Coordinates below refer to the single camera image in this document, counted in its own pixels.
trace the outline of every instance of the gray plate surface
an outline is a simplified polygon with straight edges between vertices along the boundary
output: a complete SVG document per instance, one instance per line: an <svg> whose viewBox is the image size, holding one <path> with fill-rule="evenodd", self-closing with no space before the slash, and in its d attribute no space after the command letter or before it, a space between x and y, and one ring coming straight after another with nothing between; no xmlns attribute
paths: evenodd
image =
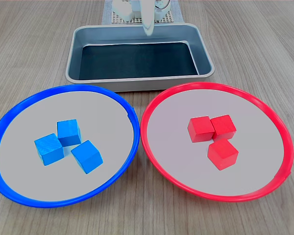
<svg viewBox="0 0 294 235"><path fill-rule="evenodd" d="M100 151L103 164L85 174L65 147L66 157L44 166L34 140L57 134L57 121L77 119L83 141ZM8 126L0 144L0 172L15 192L41 201L84 195L115 175L133 145L126 110L115 100L94 92L70 92L43 99L22 111Z"/></svg>
<svg viewBox="0 0 294 235"><path fill-rule="evenodd" d="M192 143L191 118L227 115L237 128L230 142L239 151L236 164L219 171L208 159L209 144ZM191 90L170 96L151 114L147 138L161 167L181 183L209 194L236 196L267 185L284 156L273 122L249 101L222 91Z"/></svg>

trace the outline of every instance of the red rim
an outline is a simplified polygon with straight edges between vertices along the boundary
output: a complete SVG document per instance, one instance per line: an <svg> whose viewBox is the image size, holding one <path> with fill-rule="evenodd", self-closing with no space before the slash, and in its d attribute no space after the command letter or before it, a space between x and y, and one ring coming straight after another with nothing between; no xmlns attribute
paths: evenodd
<svg viewBox="0 0 294 235"><path fill-rule="evenodd" d="M148 122L150 119L151 114L155 110L155 108L166 98L170 97L171 95L184 92L184 91L189 91L189 90L199 90L199 89L210 89L210 90L217 90L217 91L224 91L228 92L231 94L235 94L239 97L242 97L249 102L253 103L256 105L260 110L262 110L270 119L271 121L275 124L277 127L283 141L283 146L284 146L284 158L282 165L275 175L274 179L271 180L266 186L263 188L249 194L245 195L238 195L238 196L220 196L220 195L213 195L213 194L208 194L205 192L201 192L198 190L195 190L191 187L188 187L184 185L183 183L179 182L175 178L173 178L170 174L168 174L157 162L155 159L149 143L147 139L147 126ZM291 173L291 168L293 165L293 160L294 160L294 147L293 147L293 142L291 139L291 135L283 123L283 121L280 119L280 117L264 102L262 102L260 99L254 97L251 94L248 94L240 89L233 88L227 85L223 84L218 84L218 83L211 83L211 82L194 82L194 83L187 83L183 85L178 85L175 87L172 87L170 89L167 89L163 92L161 92L146 108L142 122L141 122L141 138L142 138L142 144L145 149L145 152L147 156L149 157L150 161L153 163L153 165L158 169L158 171L166 177L169 181L171 181L173 184L177 185L181 189L190 192L196 196L200 196L206 199L211 199L211 200L216 200L216 201L223 201L223 202L243 202L243 201L250 201L250 200L255 200L260 197L266 196L269 193L273 192L276 190L283 182L287 179L287 177Z"/></svg>

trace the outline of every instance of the tray rim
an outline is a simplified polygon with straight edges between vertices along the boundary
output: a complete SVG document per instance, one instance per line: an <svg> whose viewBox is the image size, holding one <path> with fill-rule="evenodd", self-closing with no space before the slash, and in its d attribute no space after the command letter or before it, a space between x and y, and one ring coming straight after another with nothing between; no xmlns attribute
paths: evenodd
<svg viewBox="0 0 294 235"><path fill-rule="evenodd" d="M244 194L244 195L236 195L236 196L221 196L221 195L214 195L205 193L202 191L195 190L182 182L176 180L174 177L172 177L169 173L167 173L161 165L157 162L156 158L154 157L151 148L148 143L147 138L147 128L148 128L148 122L149 119L155 110L155 108L166 98L180 93L184 91L190 91L190 90L201 90L201 89L209 89L209 90L217 90L217 91L224 91L231 94L235 94L241 98L246 99L247 101L251 102L255 106L257 106L260 110L262 110L274 123L276 128L278 129L282 142L284 147L284 157L281 167L279 168L278 172L276 173L275 177L264 187L261 189ZM286 127L286 125L283 123L281 118L274 112L273 109L271 109L267 104L262 102L260 99L256 98L255 96L240 90L238 88L234 88L228 85L219 84L219 83L212 83L212 82L192 82L192 83L186 83L177 85L174 87L171 87L163 92L161 92L156 98L154 98L151 103L147 106L143 113L142 121L141 121L141 140L143 144L143 148L152 162L152 164L155 166L155 168L169 181L171 181L173 184L178 186L179 188L194 194L199 197L203 197L205 199L210 199L214 201L221 201L221 202L245 202L245 201L251 201L255 200L261 197L264 197L271 192L275 191L278 187L280 187L284 181L287 179L287 177L291 174L291 169L294 162L294 146L292 142L291 135Z"/></svg>
<svg viewBox="0 0 294 235"><path fill-rule="evenodd" d="M19 203L24 206L29 207L36 207L36 208L56 208L56 207L63 207L68 206L72 204L79 203L81 201L87 200L90 197L93 197L100 192L104 191L108 187L110 187L113 183L115 183L121 175L127 170L127 168L132 163L137 150L138 145L140 141L140 126L138 117L135 113L135 110L133 107L130 106L130 104L121 96L118 94L107 90L105 88L96 87L96 86L89 86L89 85L64 85L59 87L53 87L44 91L41 91L39 93L36 93L25 100L21 101L17 105L15 105L12 109L10 109L0 120L0 142L2 140L2 137L8 128L9 124L13 121L13 119L19 115L24 109L28 108L29 106L39 102L40 100L43 100L45 98L48 98L53 95L62 94L62 93L68 93L68 92L95 92L99 94L103 94L105 96L108 96L115 101L117 101L120 105L123 106L123 108L127 111L128 118L132 124L133 127L133 144L131 151L125 160L124 164L121 166L119 171L114 174L107 182L102 184L100 187L94 189L93 191L86 193L84 195L81 195L76 198L68 199L68 200L62 200L62 201L39 201L35 199L30 199L27 197L24 197L20 195L19 193L12 190L3 180L1 174L0 174L0 193L5 196L6 198Z"/></svg>
<svg viewBox="0 0 294 235"><path fill-rule="evenodd" d="M73 83L73 84L95 84L95 85L100 85L101 83L106 83L106 84L111 84L111 83L119 83L119 82L135 82L135 81L170 81L170 80L177 80L177 79L181 79L181 78L206 78L211 76L214 72L215 72L215 66L211 60L211 57L208 53L207 47L203 41L202 35L199 31L199 29L191 23L160 23L155 25L155 27L163 27L163 26L170 26L170 27L174 27L174 26L189 26L194 28L198 35L199 35L199 39L202 43L204 52L207 56L207 59L209 61L209 64L211 66L211 70L209 71L209 73L207 74L203 74L203 75L187 75L187 76L167 76L167 77L142 77L142 78L118 78L118 79L95 79L95 80L74 80L69 76L69 69L70 69L70 65L71 65L71 60L72 60L72 53L73 53L73 46L74 46L74 39L75 36L77 34L77 32L81 29L84 28L114 28L114 27L142 27L139 24L107 24L107 25L85 25L85 26L81 26L78 27L77 29L74 30L73 32L73 36L72 36L72 42L71 42L71 46L70 46L70 52L69 52L69 56L68 56L68 62L67 62L67 66L66 66L66 70L65 70L65 78Z"/></svg>

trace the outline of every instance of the plate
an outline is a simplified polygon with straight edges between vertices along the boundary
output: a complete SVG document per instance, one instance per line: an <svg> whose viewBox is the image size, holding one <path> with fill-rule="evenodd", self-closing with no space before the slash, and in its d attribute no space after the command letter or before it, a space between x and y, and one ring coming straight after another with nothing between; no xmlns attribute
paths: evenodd
<svg viewBox="0 0 294 235"><path fill-rule="evenodd" d="M208 159L213 141L192 143L191 118L230 115L236 163L218 170ZM279 116L258 98L233 87L195 82L160 93L141 122L143 147L154 166L180 188L207 199L240 202L265 196L291 173L294 148Z"/></svg>
<svg viewBox="0 0 294 235"><path fill-rule="evenodd" d="M57 134L57 122L76 119L82 142L90 140L103 164L89 174L71 150L44 166L34 141ZM68 85L37 93L0 120L0 192L14 202L40 208L71 205L113 184L128 168L138 148L139 122L119 95L89 85Z"/></svg>

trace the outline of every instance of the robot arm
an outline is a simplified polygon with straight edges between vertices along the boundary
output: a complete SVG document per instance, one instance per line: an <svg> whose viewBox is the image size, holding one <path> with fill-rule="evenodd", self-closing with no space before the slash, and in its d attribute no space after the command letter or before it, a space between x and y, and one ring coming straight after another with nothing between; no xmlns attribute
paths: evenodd
<svg viewBox="0 0 294 235"><path fill-rule="evenodd" d="M153 32L153 28L155 25L156 0L140 0L140 3L144 31L147 36L150 36Z"/></svg>
<svg viewBox="0 0 294 235"><path fill-rule="evenodd" d="M170 0L114 0L113 11L125 22L141 18L147 36L153 33L154 22L160 21L171 8Z"/></svg>

